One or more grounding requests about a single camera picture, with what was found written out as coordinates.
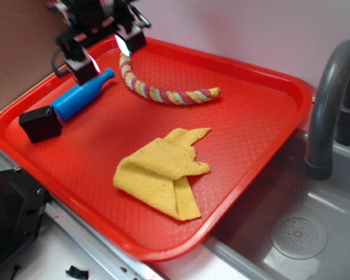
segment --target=drain strainer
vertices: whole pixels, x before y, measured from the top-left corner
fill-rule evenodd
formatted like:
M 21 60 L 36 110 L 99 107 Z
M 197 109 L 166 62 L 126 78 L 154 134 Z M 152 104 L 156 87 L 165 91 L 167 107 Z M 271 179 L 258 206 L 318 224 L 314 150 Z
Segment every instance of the drain strainer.
M 271 241 L 275 248 L 296 260 L 318 255 L 325 248 L 327 239 L 322 221 L 306 212 L 286 213 L 271 226 Z

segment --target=multicolored rope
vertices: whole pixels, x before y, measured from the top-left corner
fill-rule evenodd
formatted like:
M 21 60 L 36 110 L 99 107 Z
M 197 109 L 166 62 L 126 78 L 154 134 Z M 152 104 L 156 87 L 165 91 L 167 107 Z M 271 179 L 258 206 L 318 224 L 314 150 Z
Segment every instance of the multicolored rope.
M 218 97 L 221 93 L 221 89 L 218 87 L 195 90 L 194 92 L 160 90 L 140 81 L 132 72 L 131 59 L 123 53 L 121 53 L 119 65 L 123 80 L 130 89 L 144 98 L 157 102 L 175 105 L 193 105 L 210 101 Z

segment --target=sink basin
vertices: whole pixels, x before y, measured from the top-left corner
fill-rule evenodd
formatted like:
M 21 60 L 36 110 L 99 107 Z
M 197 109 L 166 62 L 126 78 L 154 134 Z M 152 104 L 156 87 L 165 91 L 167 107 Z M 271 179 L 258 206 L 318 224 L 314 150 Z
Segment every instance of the sink basin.
M 350 279 L 350 148 L 314 181 L 306 141 L 297 130 L 211 235 L 273 279 Z

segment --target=tray rim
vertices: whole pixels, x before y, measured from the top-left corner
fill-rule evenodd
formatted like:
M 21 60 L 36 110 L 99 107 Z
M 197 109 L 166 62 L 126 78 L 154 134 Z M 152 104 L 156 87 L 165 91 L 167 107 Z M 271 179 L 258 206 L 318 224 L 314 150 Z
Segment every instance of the tray rim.
M 290 122 L 275 136 L 275 140 L 270 143 L 269 147 L 261 154 L 261 156 L 257 159 L 257 162 L 265 162 L 267 163 L 277 152 L 277 150 L 284 144 L 284 142 L 289 138 L 292 132 L 296 129 L 299 123 L 303 120 L 303 118 L 309 112 L 312 106 L 312 95 L 309 87 L 306 83 L 296 77 L 280 73 L 277 71 L 273 71 L 270 69 L 262 68 L 259 66 L 251 65 L 245 62 L 236 61 L 230 58 L 220 57 L 218 55 L 208 54 L 202 51 L 193 50 L 190 48 L 182 47 L 179 45 L 163 42 L 157 39 L 147 38 L 148 44 L 153 44 L 159 47 L 160 50 L 174 50 L 176 52 L 183 53 L 187 57 L 192 58 L 202 58 L 205 61 L 208 60 L 218 60 L 220 65 L 230 65 L 232 68 L 242 70 L 247 70 L 248 73 L 246 75 L 260 75 L 262 76 L 262 84 L 267 86 L 267 82 L 270 85 L 275 86 L 271 87 L 272 89 L 277 89 L 282 92 L 285 92 L 283 89 L 287 87 L 295 87 L 296 90 L 300 93 L 298 96 L 292 96 L 295 99 L 297 104 L 297 112 L 295 117 L 291 119 Z M 107 38 L 101 41 L 98 45 L 95 45 L 89 49 L 89 52 L 92 56 L 100 53 L 102 55 L 105 51 L 111 50 L 112 48 L 116 48 L 116 42 L 113 38 Z M 27 170 L 30 174 L 46 174 L 47 171 L 44 170 L 41 166 L 39 166 L 36 162 L 31 160 L 22 158 L 22 153 L 15 149 L 15 147 L 9 143 L 5 142 L 7 139 L 5 138 L 5 131 L 8 125 L 18 117 L 18 114 L 14 113 L 16 111 L 15 108 L 20 107 L 25 111 L 30 106 L 32 106 L 35 102 L 40 99 L 34 100 L 34 96 L 32 93 L 37 92 L 40 88 L 44 86 L 54 86 L 57 87 L 60 84 L 64 83 L 69 79 L 69 76 L 63 78 L 57 78 L 54 74 L 45 78 L 43 81 L 38 83 L 36 86 L 27 91 L 23 96 L 15 100 L 12 104 L 10 104 L 7 108 L 5 108 L 0 113 L 0 148 L 7 153 L 9 157 L 11 157 L 15 162 L 21 164 L 25 170 Z M 255 175 L 259 173 L 259 171 L 264 167 L 265 164 L 254 164 L 249 171 L 240 179 L 238 185 L 244 184 L 246 186 L 244 190 L 249 187 L 249 183 L 254 179 Z M 44 186 L 49 186 L 49 184 L 54 184 L 55 180 L 48 178 L 42 178 L 39 180 L 41 184 Z M 168 248 L 166 250 L 152 250 L 144 247 L 140 243 L 136 242 L 133 238 L 126 236 L 125 232 L 123 232 L 119 227 L 117 227 L 113 223 L 108 223 L 107 218 L 103 215 L 99 214 L 98 211 L 94 209 L 85 209 L 82 205 L 76 205 L 68 193 L 69 190 L 58 190 L 53 191 L 52 193 L 56 196 L 58 200 L 60 200 L 63 204 L 65 204 L 68 208 L 74 211 L 77 215 L 79 215 L 82 219 L 84 219 L 91 226 L 96 228 L 96 230 L 100 231 L 102 234 L 106 235 L 113 243 L 121 247 L 128 254 L 142 260 L 142 261 L 164 261 L 174 257 L 177 257 L 186 251 L 192 249 L 193 247 L 199 245 L 207 236 L 207 234 L 211 231 L 213 226 L 215 226 L 232 204 L 238 199 L 238 197 L 243 193 L 241 189 L 234 187 L 231 192 L 226 196 L 226 198 L 216 207 L 216 209 L 210 214 L 210 216 L 205 220 L 205 222 L 194 232 L 194 234 L 184 243 L 181 243 L 172 248 Z M 99 225 L 96 226 L 95 223 L 91 222 L 97 218 L 100 219 Z M 111 227 L 114 228 L 114 233 L 116 234 L 106 234 L 107 231 L 111 231 Z

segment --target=brown cardboard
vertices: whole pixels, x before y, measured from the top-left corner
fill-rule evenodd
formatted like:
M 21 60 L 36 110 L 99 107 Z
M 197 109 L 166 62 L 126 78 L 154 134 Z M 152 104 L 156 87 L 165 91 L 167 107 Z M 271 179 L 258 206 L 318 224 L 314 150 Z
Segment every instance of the brown cardboard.
M 50 73 L 66 24 L 45 0 L 0 1 L 0 111 Z

